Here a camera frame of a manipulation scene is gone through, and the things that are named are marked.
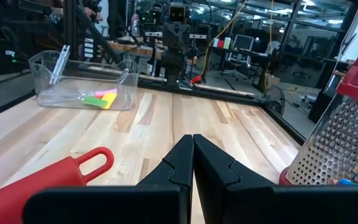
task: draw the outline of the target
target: plastic utensil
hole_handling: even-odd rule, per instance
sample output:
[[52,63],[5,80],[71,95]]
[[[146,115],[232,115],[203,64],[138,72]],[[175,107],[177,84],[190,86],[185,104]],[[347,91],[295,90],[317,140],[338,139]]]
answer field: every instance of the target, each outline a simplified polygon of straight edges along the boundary
[[116,99],[117,93],[105,93],[102,100],[107,101],[107,105],[102,107],[103,109],[109,109],[113,101]]
[[95,97],[102,98],[105,93],[117,93],[117,89],[106,90],[106,91],[96,91],[94,93]]
[[83,98],[83,103],[86,105],[104,107],[107,105],[108,102],[106,100],[101,100],[94,96],[86,96]]
[[[87,175],[82,175],[80,164],[103,154],[106,163]],[[114,163],[114,156],[110,149],[97,147],[96,149],[74,159],[66,157],[44,169],[24,177],[0,189],[0,224],[21,224],[22,210],[26,201],[35,193],[48,187],[85,186],[87,182],[109,170]]]

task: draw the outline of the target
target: metal grater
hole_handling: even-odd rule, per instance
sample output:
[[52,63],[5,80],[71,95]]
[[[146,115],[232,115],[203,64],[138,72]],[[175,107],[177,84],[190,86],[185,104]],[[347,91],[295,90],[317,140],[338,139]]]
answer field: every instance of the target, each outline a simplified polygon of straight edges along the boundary
[[337,92],[285,170],[289,184],[320,185],[343,178],[358,183],[358,59]]

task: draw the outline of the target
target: desk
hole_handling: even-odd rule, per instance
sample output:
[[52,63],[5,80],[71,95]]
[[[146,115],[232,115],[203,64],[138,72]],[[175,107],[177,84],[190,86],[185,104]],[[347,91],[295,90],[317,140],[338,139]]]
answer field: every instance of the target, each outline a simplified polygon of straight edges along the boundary
[[[89,184],[134,185],[184,134],[194,133],[274,182],[300,148],[254,106],[141,88],[128,111],[44,108],[31,98],[0,114],[0,188],[97,146],[110,148],[116,160]],[[87,173],[103,162],[94,158],[81,170]],[[204,223],[195,182],[192,209],[192,223]]]
[[[140,57],[152,58],[153,50],[151,47],[144,49],[142,47],[137,47],[134,44],[120,44],[118,42],[109,42],[109,44],[115,51],[119,53],[128,51],[127,52],[128,54],[132,54]],[[161,60],[161,56],[163,52],[164,50],[157,49],[155,51],[155,59]]]
[[273,59],[271,55],[259,55],[255,52],[251,52],[251,51],[246,51],[246,50],[234,50],[234,49],[223,49],[223,48],[218,48],[218,47],[209,47],[208,54],[206,55],[205,60],[207,61],[206,63],[206,70],[201,74],[201,77],[204,78],[208,69],[208,64],[209,64],[209,56],[211,55],[211,51],[212,50],[223,50],[225,51],[225,55],[223,55],[223,60],[225,60],[226,58],[226,53],[227,52],[232,52],[232,53],[237,53],[237,54],[243,54],[243,55],[249,55],[251,56],[251,61],[252,58],[262,58],[265,60],[265,63],[263,65],[261,65],[261,67],[263,68],[262,73],[260,74],[260,78],[258,81],[258,84],[255,85],[256,89],[258,89],[260,92],[264,92],[265,89],[265,74],[267,73],[267,69],[269,68],[269,62]]

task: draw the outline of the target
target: clear plastic bin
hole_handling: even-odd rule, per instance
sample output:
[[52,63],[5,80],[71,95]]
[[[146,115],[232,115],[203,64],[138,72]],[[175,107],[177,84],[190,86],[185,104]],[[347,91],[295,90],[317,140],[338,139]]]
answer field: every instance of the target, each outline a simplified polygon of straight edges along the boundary
[[39,105],[102,109],[86,101],[89,96],[95,97],[97,91],[113,90],[117,95],[107,110],[129,110],[133,107],[139,77],[134,61],[107,65],[67,60],[61,74],[57,75],[59,72],[55,66],[59,57],[64,58],[60,52],[48,50],[29,60]]

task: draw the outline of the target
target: ceiling light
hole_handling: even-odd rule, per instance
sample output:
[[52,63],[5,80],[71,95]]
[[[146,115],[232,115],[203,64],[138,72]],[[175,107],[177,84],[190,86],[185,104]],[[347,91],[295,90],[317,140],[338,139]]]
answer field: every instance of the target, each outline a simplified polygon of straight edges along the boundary
[[343,23],[343,20],[340,20],[340,19],[330,19],[330,20],[328,20],[328,23],[329,23],[329,24],[341,24],[341,23]]
[[280,9],[280,10],[275,10],[275,11],[272,11],[272,10],[268,10],[269,12],[273,12],[273,13],[278,13],[278,14],[288,14],[288,13],[292,13],[292,9]]
[[303,0],[303,4],[305,4],[306,6],[314,6],[314,2],[310,0]]

